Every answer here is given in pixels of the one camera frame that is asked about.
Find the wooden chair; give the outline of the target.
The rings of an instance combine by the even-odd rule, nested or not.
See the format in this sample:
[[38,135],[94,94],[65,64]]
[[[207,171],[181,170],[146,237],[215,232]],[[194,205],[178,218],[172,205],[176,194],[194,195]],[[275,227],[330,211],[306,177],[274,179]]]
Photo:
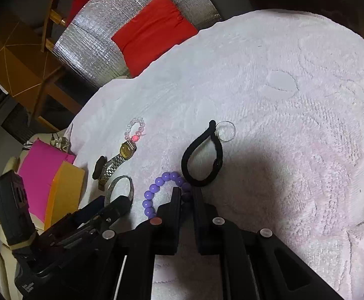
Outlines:
[[44,117],[44,110],[47,109],[48,105],[47,100],[54,100],[56,103],[60,104],[67,113],[70,113],[73,116],[82,109],[82,106],[58,85],[58,82],[67,74],[67,69],[62,64],[59,64],[53,70],[48,70],[47,67],[48,56],[54,56],[55,43],[51,38],[53,25],[64,28],[67,25],[67,18],[56,10],[58,2],[59,0],[49,0],[46,10],[41,44],[41,52],[46,55],[44,78],[39,90],[39,95],[37,96],[37,101],[35,102],[35,106],[30,115],[30,118],[34,118],[52,132],[59,132],[60,129]]

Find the red square cushion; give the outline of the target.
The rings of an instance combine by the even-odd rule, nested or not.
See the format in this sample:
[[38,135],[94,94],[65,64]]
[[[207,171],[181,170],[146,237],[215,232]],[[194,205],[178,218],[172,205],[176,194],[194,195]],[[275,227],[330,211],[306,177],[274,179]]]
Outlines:
[[175,45],[198,34],[172,0],[152,0],[111,38],[118,46],[130,76],[139,76]]

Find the silver bangle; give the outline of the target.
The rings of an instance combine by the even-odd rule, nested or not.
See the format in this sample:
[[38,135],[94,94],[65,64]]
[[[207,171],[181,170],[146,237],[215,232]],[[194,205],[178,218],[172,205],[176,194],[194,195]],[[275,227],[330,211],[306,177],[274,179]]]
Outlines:
[[117,197],[127,197],[130,202],[133,202],[134,184],[130,176],[120,175],[110,182],[105,191],[105,206],[108,206]]

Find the white embossed bedspread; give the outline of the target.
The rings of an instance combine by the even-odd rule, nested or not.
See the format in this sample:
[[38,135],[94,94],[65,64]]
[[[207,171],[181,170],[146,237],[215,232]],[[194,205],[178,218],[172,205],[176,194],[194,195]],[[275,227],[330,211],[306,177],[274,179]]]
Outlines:
[[364,39],[328,18],[253,11],[200,31],[138,77],[100,88],[67,129],[93,171],[142,119],[117,170],[143,194],[216,121],[223,167],[202,192],[245,230],[269,228],[344,299],[364,299]]

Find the silver foil insulation panel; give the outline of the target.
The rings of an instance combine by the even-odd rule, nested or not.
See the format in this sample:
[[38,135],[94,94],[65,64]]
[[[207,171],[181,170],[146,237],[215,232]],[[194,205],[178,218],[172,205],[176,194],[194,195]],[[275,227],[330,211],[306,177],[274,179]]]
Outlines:
[[[65,29],[54,55],[95,88],[129,70],[112,36],[151,0],[89,0]],[[221,21],[211,0],[172,0],[198,30]]]

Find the crumpled beige cloth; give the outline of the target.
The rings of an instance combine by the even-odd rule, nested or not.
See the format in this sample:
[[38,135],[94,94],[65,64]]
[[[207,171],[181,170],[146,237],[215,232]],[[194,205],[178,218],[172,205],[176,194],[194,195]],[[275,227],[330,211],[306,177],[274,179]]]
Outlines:
[[50,145],[64,153],[70,152],[71,143],[65,136],[53,137],[50,140]]

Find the orange cardboard box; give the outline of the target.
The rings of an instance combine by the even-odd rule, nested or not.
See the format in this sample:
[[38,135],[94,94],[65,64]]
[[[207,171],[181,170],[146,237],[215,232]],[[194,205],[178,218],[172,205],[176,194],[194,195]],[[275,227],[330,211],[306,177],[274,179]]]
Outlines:
[[65,215],[78,209],[85,171],[79,167],[63,161],[53,178],[46,214],[44,230],[48,230]]

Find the magenta pillow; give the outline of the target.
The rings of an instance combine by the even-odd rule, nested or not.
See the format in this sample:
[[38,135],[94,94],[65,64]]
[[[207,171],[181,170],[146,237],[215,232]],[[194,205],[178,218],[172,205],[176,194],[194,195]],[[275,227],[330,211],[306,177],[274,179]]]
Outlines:
[[37,139],[21,164],[18,175],[23,178],[29,211],[42,222],[45,221],[46,207],[52,181],[61,164],[73,164],[75,155],[68,154]]

